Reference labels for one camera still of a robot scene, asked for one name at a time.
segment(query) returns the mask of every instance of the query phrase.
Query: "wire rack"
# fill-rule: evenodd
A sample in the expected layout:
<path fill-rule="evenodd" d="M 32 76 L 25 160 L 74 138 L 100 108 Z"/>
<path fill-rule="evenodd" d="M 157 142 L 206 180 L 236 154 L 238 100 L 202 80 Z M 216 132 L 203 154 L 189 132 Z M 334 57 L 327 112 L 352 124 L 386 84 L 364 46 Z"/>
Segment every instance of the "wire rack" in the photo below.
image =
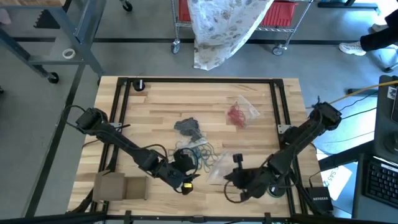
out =
<path fill-rule="evenodd" d="M 272 26 L 258 26 L 256 30 L 258 31 L 268 31 L 268 32 L 284 32 L 285 35 L 285 42 L 277 44 L 273 49 L 272 53 L 274 55 L 282 55 L 284 50 L 287 50 L 287 46 L 289 45 L 290 41 L 292 40 L 293 35 L 295 34 L 297 28 L 299 28 L 300 23 L 302 22 L 305 14 L 307 13 L 308 9 L 311 6 L 313 0 L 290 0 L 291 2 L 306 2 L 307 6 L 305 7 L 303 13 L 301 14 L 300 18 L 296 25 L 292 27 L 272 27 Z M 180 27 L 191 27 L 191 22 L 187 21 L 180 21 L 177 16 L 177 7 L 175 0 L 171 0 L 172 2 L 172 14 L 173 14 L 173 22 L 174 22 L 174 31 L 175 31 L 175 39 L 172 42 L 171 51 L 173 54 L 177 54 L 180 50 L 180 38 L 178 37 Z"/>

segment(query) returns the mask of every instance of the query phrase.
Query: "tape roll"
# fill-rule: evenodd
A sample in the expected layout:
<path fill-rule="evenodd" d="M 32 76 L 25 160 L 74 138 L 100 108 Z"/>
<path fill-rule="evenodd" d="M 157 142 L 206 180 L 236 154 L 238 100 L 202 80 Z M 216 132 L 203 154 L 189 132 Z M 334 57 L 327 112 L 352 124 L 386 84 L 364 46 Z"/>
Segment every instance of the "tape roll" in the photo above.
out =
<path fill-rule="evenodd" d="M 65 59 L 72 59 L 75 55 L 76 55 L 76 52 L 75 52 L 75 50 L 73 50 L 73 49 L 66 49 L 66 50 L 64 50 L 64 51 L 62 52 L 62 56 L 63 56 Z"/>

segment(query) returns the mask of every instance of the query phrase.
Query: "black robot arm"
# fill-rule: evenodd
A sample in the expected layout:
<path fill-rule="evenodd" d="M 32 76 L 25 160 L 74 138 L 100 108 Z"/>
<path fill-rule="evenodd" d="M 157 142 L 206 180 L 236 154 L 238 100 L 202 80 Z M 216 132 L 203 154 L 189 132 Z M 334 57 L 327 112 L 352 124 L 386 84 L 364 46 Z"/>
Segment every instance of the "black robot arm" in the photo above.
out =
<path fill-rule="evenodd" d="M 325 131 L 331 131 L 338 127 L 341 121 L 341 113 L 328 103 L 317 103 L 313 106 L 308 120 L 299 127 L 290 127 L 281 136 L 281 150 L 270 155 L 258 168 L 243 169 L 241 154 L 234 155 L 234 162 L 238 167 L 224 178 L 242 190 L 240 201 L 232 201 L 225 194 L 227 200 L 233 203 L 243 202 L 251 197 L 262 197 L 271 186 L 279 186 L 288 175 L 292 177 L 290 165 L 293 158 L 303 151 L 316 137 Z"/>
<path fill-rule="evenodd" d="M 174 154 L 175 161 L 169 162 L 167 155 L 137 146 L 110 125 L 107 115 L 99 109 L 87 109 L 76 120 L 75 128 L 83 134 L 96 136 L 103 143 L 116 145 L 128 153 L 141 170 L 153 178 L 162 179 L 173 189 L 179 188 L 183 183 L 190 183 L 199 176 L 198 174 L 186 174 L 196 167 L 188 154 L 184 154 L 182 150 L 177 151 Z"/>

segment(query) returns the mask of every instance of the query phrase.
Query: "gray concrete floor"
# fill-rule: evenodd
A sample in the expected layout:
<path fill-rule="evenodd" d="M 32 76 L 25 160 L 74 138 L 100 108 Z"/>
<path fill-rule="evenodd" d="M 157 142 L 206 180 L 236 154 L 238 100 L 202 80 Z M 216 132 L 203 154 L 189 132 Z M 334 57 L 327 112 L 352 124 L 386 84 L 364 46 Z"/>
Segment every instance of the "gray concrete floor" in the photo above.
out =
<path fill-rule="evenodd" d="M 108 1 L 97 37 L 174 37 L 169 1 L 131 2 L 134 13 L 126 14 L 118 1 Z M 10 13 L 14 23 L 4 29 L 13 36 L 48 37 L 59 32 L 32 28 L 39 11 Z M 356 40 L 368 33 L 375 17 L 374 11 L 319 9 L 314 4 L 294 39 Z M 189 29 L 183 29 L 181 35 L 193 37 Z M 253 38 L 283 36 L 256 32 Z M 23 43 L 23 46 L 35 54 L 48 54 L 52 48 L 51 43 Z M 247 44 L 222 66 L 209 72 L 192 68 L 192 44 L 182 44 L 177 55 L 170 53 L 170 44 L 94 44 L 92 51 L 106 75 L 299 78 L 307 106 L 316 102 L 318 95 L 323 101 L 331 101 L 343 96 L 347 88 L 377 83 L 383 74 L 380 67 L 397 60 L 394 49 L 356 57 L 341 53 L 337 46 L 290 45 L 283 56 L 276 57 L 270 53 L 272 47 Z M 47 70 L 60 75 L 60 83 L 51 85 L 6 49 L 0 48 L 0 55 L 0 85 L 6 91 L 0 95 L 0 169 L 5 171 L 0 173 L 0 219 L 4 219 L 20 217 L 25 210 L 76 66 L 46 66 Z M 96 74 L 86 67 L 75 104 L 93 105 L 96 80 Z M 339 102 L 336 107 L 342 108 L 357 99 Z M 376 99 L 368 98 L 345 109 L 343 116 L 375 105 Z M 338 130 L 320 136 L 315 144 L 325 152 L 340 152 L 367 141 L 372 134 L 343 143 L 326 142 L 348 139 L 372 131 L 373 127 L 374 112 L 362 114 L 342 122 Z M 65 212 L 83 141 L 82 134 L 66 128 L 37 215 Z"/>

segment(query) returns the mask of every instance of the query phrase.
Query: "netgear logo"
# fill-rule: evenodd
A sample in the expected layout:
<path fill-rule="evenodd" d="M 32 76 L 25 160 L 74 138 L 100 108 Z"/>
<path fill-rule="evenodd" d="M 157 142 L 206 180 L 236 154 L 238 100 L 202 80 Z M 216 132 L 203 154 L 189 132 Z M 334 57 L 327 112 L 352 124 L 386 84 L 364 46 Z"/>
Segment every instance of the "netgear logo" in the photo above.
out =
<path fill-rule="evenodd" d="M 312 200 L 316 201 L 316 200 L 328 200 L 328 197 L 315 197 Z"/>

